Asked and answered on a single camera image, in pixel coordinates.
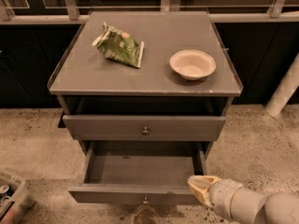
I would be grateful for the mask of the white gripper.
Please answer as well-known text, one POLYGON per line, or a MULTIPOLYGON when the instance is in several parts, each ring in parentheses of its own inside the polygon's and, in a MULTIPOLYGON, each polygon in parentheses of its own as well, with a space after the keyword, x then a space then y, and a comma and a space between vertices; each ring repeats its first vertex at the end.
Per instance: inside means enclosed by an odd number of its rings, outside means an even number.
POLYGON ((231 202, 243 185, 231 179, 220 179, 214 175, 192 175, 188 185, 198 201, 221 217, 231 217, 231 202))

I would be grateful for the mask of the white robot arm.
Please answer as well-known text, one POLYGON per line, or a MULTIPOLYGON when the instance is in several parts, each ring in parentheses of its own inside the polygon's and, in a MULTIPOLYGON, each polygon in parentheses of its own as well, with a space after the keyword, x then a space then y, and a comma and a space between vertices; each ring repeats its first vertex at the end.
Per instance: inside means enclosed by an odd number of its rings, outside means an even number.
MULTIPOLYGON (((277 117, 299 87, 299 54, 280 81, 265 110, 277 117)), ((215 214, 239 224, 299 224, 299 197, 277 192, 268 196, 247 189, 232 179, 192 175, 191 193, 215 214)))

